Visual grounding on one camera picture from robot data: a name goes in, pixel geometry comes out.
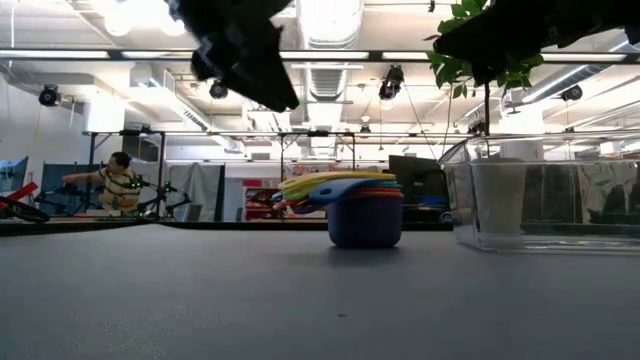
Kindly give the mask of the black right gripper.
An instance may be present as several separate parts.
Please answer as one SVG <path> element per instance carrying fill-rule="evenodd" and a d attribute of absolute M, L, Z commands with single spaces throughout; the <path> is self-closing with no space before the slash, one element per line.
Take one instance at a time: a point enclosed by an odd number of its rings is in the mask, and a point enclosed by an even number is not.
<path fill-rule="evenodd" d="M 530 0 L 525 4 L 454 4 L 440 23 L 433 53 L 471 68 L 478 83 L 538 64 L 542 48 L 621 28 L 640 44 L 640 0 Z"/>

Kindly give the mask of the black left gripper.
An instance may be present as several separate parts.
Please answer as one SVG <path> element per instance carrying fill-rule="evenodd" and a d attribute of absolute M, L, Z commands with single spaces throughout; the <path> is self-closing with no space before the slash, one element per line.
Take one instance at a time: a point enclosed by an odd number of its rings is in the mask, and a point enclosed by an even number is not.
<path fill-rule="evenodd" d="M 171 18 L 182 21 L 199 44 L 191 57 L 191 71 L 198 81 L 222 77 L 230 90 L 284 112 L 300 102 L 280 56 L 282 28 L 268 21 L 291 1 L 167 0 L 167 5 Z M 209 52 L 215 41 L 223 39 L 224 29 L 231 50 L 229 67 L 222 73 Z"/>

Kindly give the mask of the green plastic measuring cup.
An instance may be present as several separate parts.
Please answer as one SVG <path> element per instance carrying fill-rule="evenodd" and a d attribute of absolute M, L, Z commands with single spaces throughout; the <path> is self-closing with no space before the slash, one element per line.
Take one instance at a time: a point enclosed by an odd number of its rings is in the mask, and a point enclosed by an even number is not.
<path fill-rule="evenodd" d="M 330 187 L 330 190 L 337 187 L 344 191 L 349 191 L 355 188 L 373 188 L 371 185 L 374 182 L 379 181 L 395 181 L 393 179 L 374 179 L 374 178 L 346 178 L 328 180 L 317 184 L 308 184 L 296 189 L 280 191 L 272 196 L 274 200 L 301 200 L 307 198 L 308 195 L 313 192 L 319 192 L 324 188 Z"/>

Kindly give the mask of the yellow plastic measuring cup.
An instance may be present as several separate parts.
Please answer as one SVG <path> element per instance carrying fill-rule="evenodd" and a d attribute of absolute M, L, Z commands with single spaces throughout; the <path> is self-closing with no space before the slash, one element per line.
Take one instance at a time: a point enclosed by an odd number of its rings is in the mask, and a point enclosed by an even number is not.
<path fill-rule="evenodd" d="M 378 173 L 378 172 L 360 172 L 360 171 L 335 171 L 335 172 L 317 172 L 308 173 L 299 177 L 294 177 L 278 185 L 282 191 L 291 190 L 296 187 L 306 186 L 308 184 L 317 184 L 328 180 L 346 179 L 346 178 L 375 178 L 375 179 L 394 179 L 394 174 Z"/>

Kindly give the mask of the blue plastic measuring cup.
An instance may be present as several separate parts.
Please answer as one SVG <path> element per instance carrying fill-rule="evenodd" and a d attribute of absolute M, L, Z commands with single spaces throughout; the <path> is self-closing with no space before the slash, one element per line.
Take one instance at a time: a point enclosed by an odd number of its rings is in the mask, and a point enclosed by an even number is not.
<path fill-rule="evenodd" d="M 337 199 L 339 197 L 341 197 L 342 195 L 352 191 L 344 191 L 343 189 L 338 189 L 337 187 L 333 188 L 332 190 L 330 190 L 330 187 L 324 188 L 319 192 L 313 191 L 311 192 L 308 197 L 311 200 L 333 200 L 333 199 Z"/>

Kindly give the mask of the red plastic measuring cup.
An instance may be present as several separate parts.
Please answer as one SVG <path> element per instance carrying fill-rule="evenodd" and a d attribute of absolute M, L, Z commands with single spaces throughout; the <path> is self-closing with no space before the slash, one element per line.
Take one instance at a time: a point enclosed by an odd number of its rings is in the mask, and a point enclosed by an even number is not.
<path fill-rule="evenodd" d="M 302 200 L 281 200 L 272 206 L 274 210 L 284 210 L 285 208 L 291 208 L 294 213 L 306 214 L 317 210 L 320 210 L 327 205 L 347 199 L 359 199 L 366 197 L 386 196 L 386 197 L 400 197 L 404 195 L 398 188 L 362 188 L 352 190 L 341 197 L 333 200 L 311 200 L 305 198 Z"/>

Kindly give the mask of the purple plastic measuring cup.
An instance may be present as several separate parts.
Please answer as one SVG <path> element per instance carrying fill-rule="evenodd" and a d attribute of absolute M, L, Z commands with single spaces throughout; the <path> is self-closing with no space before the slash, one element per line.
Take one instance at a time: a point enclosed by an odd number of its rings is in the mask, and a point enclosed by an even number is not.
<path fill-rule="evenodd" d="M 344 249 L 395 247 L 402 236 L 404 197 L 375 196 L 341 200 L 327 211 L 331 242 Z"/>

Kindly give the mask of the clear plastic basket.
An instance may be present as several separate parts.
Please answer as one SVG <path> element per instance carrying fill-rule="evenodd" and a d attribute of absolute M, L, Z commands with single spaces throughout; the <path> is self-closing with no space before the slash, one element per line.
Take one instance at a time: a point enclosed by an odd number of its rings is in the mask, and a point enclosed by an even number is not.
<path fill-rule="evenodd" d="M 471 163 L 527 165 L 520 233 L 479 230 Z M 640 254 L 640 130 L 476 135 L 440 159 L 458 243 L 495 252 Z"/>

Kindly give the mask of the green leafy plant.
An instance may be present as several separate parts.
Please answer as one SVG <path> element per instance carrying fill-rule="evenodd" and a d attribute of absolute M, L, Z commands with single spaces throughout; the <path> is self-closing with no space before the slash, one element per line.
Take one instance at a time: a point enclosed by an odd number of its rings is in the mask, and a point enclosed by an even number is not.
<path fill-rule="evenodd" d="M 438 26 L 440 23 L 453 18 L 452 6 L 454 4 L 477 4 L 481 8 L 486 8 L 493 4 L 507 4 L 508 2 L 509 0 L 456 0 L 455 3 L 450 5 L 450 17 L 440 21 L 437 25 L 436 33 L 427 38 L 427 40 L 432 43 L 432 48 L 426 52 L 427 58 L 430 61 L 430 69 L 436 77 L 436 85 L 438 87 L 442 87 L 447 84 L 452 88 L 452 94 L 449 97 L 450 100 L 454 100 L 459 97 L 466 97 L 471 88 L 482 88 L 485 91 L 483 100 L 484 117 L 479 124 L 472 126 L 469 130 L 469 132 L 474 135 L 488 135 L 491 133 L 491 110 L 489 108 L 490 85 L 492 83 L 496 83 L 504 93 L 514 88 L 530 88 L 532 70 L 543 63 L 541 52 L 538 53 L 538 64 L 536 66 L 527 66 L 522 70 L 512 70 L 496 77 L 494 80 L 487 80 L 483 83 L 478 83 L 472 76 L 470 67 L 459 65 L 451 60 L 444 60 L 435 55 L 433 53 L 433 42 L 439 35 Z"/>

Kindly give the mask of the grey cover sheet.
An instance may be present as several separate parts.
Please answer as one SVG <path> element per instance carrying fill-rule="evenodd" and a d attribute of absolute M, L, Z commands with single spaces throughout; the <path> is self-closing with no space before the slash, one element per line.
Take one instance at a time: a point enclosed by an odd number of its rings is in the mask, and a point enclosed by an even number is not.
<path fill-rule="evenodd" d="M 167 204 L 174 206 L 189 196 L 190 202 L 173 209 L 178 222 L 221 222 L 225 193 L 224 165 L 206 163 L 177 164 L 169 168 L 171 186 L 179 193 L 171 194 Z"/>

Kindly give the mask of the red storage shelf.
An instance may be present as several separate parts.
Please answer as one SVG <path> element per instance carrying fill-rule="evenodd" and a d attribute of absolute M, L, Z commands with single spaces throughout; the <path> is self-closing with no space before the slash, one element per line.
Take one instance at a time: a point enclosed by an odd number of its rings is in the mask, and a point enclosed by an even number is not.
<path fill-rule="evenodd" d="M 278 219 L 281 211 L 275 208 L 276 201 L 272 198 L 279 189 L 271 180 L 245 179 L 243 212 L 247 222 Z"/>

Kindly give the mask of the white ribbed plant pot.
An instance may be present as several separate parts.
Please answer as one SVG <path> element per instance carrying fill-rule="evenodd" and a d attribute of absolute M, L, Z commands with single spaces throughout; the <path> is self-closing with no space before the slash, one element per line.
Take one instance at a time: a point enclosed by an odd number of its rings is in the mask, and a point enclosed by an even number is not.
<path fill-rule="evenodd" d="M 526 163 L 517 158 L 483 158 L 471 163 L 479 230 L 488 235 L 520 233 Z"/>

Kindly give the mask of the person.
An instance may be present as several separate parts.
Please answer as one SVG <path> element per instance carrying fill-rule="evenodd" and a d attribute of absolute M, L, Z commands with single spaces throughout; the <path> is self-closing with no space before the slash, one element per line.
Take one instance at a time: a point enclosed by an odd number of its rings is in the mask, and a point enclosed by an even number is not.
<path fill-rule="evenodd" d="M 133 214 L 138 209 L 141 189 L 133 185 L 136 175 L 130 167 L 130 156 L 122 151 L 111 154 L 105 167 L 87 173 L 66 175 L 64 183 L 89 182 L 104 187 L 99 195 L 101 206 L 122 215 Z"/>

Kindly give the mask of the blue partition panel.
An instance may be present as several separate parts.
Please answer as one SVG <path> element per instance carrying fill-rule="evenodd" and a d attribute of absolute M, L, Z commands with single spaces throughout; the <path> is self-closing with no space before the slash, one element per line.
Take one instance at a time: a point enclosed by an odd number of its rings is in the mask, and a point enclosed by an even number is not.
<path fill-rule="evenodd" d="M 40 210 L 49 215 L 73 215 L 86 209 L 101 209 L 99 195 L 103 187 L 85 183 L 65 183 L 62 178 L 75 173 L 94 172 L 98 164 L 44 164 L 40 192 L 34 199 Z"/>

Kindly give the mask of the black background station frame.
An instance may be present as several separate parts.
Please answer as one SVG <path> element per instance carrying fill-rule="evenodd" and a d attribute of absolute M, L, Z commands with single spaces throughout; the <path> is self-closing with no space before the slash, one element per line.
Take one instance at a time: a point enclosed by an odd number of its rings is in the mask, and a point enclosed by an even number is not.
<path fill-rule="evenodd" d="M 155 136 L 155 135 L 160 137 L 160 144 L 158 145 L 157 162 L 154 166 L 150 167 L 150 170 L 153 170 L 153 169 L 156 170 L 156 175 L 155 177 L 151 177 L 149 181 L 147 181 L 143 177 L 143 171 L 140 168 L 141 164 L 134 162 L 132 160 L 132 157 L 127 153 L 131 158 L 130 167 L 136 175 L 136 180 L 133 183 L 133 185 L 141 189 L 137 211 L 133 214 L 128 214 L 128 215 L 122 215 L 119 211 L 110 211 L 110 212 L 119 212 L 122 216 L 125 216 L 125 217 L 127 216 L 143 217 L 144 213 L 147 211 L 147 208 L 149 206 L 154 206 L 156 211 L 155 219 L 159 219 L 161 203 L 166 200 L 166 192 L 164 191 L 165 187 L 163 185 L 164 172 L 166 169 L 165 163 L 163 161 L 163 157 L 165 155 L 166 133 L 163 131 L 152 131 L 149 129 L 143 129 L 143 130 L 121 130 L 119 132 L 85 131 L 84 135 L 90 137 L 89 165 L 94 164 L 94 153 L 95 153 L 95 150 L 98 148 L 98 144 L 96 143 L 96 138 L 99 135 L 104 135 L 105 136 L 104 140 L 107 140 L 112 135 L 118 135 L 123 139 L 135 138 L 139 141 L 143 140 L 144 138 Z M 89 190 L 91 183 L 87 182 L 85 184 L 87 185 L 87 190 Z"/>
<path fill-rule="evenodd" d="M 356 133 L 352 132 L 352 131 L 342 131 L 342 132 L 333 132 L 333 131 L 324 131 L 324 130 L 309 130 L 306 132 L 276 132 L 276 135 L 279 138 L 279 145 L 280 145 L 280 163 L 279 163 L 279 175 L 280 175 L 280 180 L 284 181 L 285 180 L 285 170 L 284 170 L 284 163 L 285 163 L 285 159 L 284 159 L 284 151 L 286 148 L 288 148 L 291 144 L 293 144 L 294 142 L 296 142 L 298 140 L 299 137 L 301 136 L 305 136 L 307 138 L 336 138 L 340 141 L 343 142 L 343 145 L 345 145 L 347 148 L 349 148 L 352 152 L 352 159 L 351 159 L 351 169 L 355 170 L 356 169 Z M 293 136 L 294 139 L 288 143 L 288 145 L 285 145 L 285 138 L 289 137 L 289 136 Z M 343 141 L 344 138 L 350 138 L 351 139 L 351 143 L 345 143 Z"/>

